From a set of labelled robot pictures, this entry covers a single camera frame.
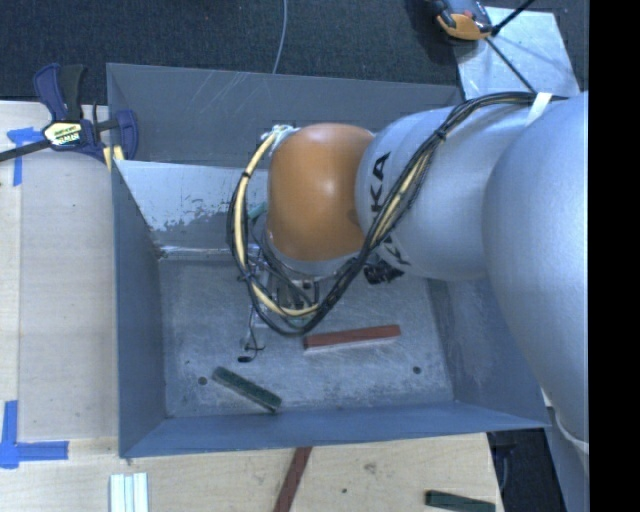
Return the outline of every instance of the white cable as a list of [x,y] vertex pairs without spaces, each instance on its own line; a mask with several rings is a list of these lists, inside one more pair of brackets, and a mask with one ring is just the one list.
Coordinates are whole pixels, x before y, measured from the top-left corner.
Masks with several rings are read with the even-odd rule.
[[273,156],[273,152],[278,149],[278,146],[282,144],[284,139],[289,137],[289,135],[293,135],[297,131],[300,131],[300,128],[294,128],[293,126],[283,125],[282,130],[278,132],[276,135],[273,144],[271,145],[271,149],[269,150],[269,156]]
[[284,36],[287,33],[287,0],[282,0],[282,34],[280,35],[280,47],[278,48],[278,55],[276,56],[276,62],[273,65],[272,74],[276,74],[278,64],[280,63],[280,55],[282,55],[282,47],[284,46]]
[[582,453],[584,453],[585,455],[589,455],[589,443],[586,443],[585,441],[582,441],[581,439],[578,439],[576,436],[574,436],[571,432],[569,432],[564,427],[564,425],[560,421],[560,418],[558,418],[558,413],[557,413],[555,407],[553,406],[553,402],[547,396],[547,394],[545,393],[544,389],[542,390],[542,397],[544,398],[544,405],[547,408],[554,410],[554,412],[555,412],[554,416],[555,416],[555,419],[556,419],[556,424],[558,425],[558,430],[564,436],[564,438],[567,441],[569,441],[573,446],[575,446],[578,450],[580,450]]
[[558,425],[558,430],[562,433],[562,435],[569,441],[573,446],[575,446],[578,450],[580,450],[585,455],[589,455],[589,443],[585,443],[584,441],[575,437],[571,432],[569,432],[558,418],[556,414],[556,423]]

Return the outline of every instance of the gray bin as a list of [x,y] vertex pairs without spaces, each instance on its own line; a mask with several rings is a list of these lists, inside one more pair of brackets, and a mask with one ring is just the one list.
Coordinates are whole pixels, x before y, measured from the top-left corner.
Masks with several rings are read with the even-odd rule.
[[[305,354],[258,329],[239,363],[249,298],[225,241],[225,207],[277,123],[373,132],[461,101],[455,88],[108,66],[109,107],[137,115],[140,146],[112,172],[120,455],[143,457],[539,428],[540,387],[486,280],[354,281],[314,332],[397,323],[392,343]],[[266,193],[268,157],[249,200]],[[282,398],[277,414],[220,386],[224,366]]]

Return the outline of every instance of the wooden stick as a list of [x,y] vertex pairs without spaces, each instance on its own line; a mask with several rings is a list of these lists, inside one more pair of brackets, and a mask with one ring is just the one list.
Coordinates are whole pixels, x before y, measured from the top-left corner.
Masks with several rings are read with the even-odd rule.
[[280,488],[278,501],[276,501],[276,505],[273,507],[273,512],[289,512],[289,510],[291,510],[293,498],[296,496],[304,468],[307,466],[307,461],[311,455],[311,448],[311,446],[296,448],[291,464],[289,465],[289,471]]
[[304,339],[305,351],[354,346],[367,342],[393,341],[400,336],[400,326],[379,325],[349,331],[312,334]]

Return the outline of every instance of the cable bundle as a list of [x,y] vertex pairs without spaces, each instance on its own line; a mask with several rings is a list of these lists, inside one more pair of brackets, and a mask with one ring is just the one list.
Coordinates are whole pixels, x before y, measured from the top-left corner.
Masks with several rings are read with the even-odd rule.
[[[480,108],[498,104],[531,105],[535,98],[535,93],[505,92],[474,98],[454,107],[446,120],[412,155],[386,195],[381,210],[366,234],[360,252],[336,272],[333,286],[321,301],[309,299],[280,269],[272,266],[266,268],[267,266],[261,265],[262,270],[268,271],[293,291],[301,305],[295,309],[281,307],[271,297],[270,292],[259,282],[258,274],[252,270],[252,263],[253,268],[257,268],[259,264],[255,259],[252,260],[247,252],[249,229],[246,190],[249,180],[266,151],[276,142],[283,131],[290,128],[275,126],[271,132],[263,137],[264,140],[258,146],[249,165],[240,177],[231,198],[227,216],[227,241],[231,247],[231,253],[240,270],[241,278],[247,285],[253,306],[262,320],[283,336],[303,336],[310,332],[336,305],[365,266],[373,251],[389,236],[409,211],[420,192],[436,149],[445,142],[451,131]],[[565,98],[559,96],[551,98],[552,101],[559,99]]]

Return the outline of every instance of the blue tape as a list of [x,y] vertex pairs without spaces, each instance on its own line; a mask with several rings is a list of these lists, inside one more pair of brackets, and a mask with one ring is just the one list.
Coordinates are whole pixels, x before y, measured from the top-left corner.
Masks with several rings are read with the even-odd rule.
[[36,460],[66,460],[69,441],[18,443],[18,401],[5,402],[0,442],[0,468],[16,469],[21,462]]
[[[17,146],[30,144],[31,142],[40,142],[44,139],[42,133],[33,128],[19,128],[17,130],[9,130],[7,137]],[[17,187],[22,183],[22,157],[16,158],[13,165],[13,186]]]

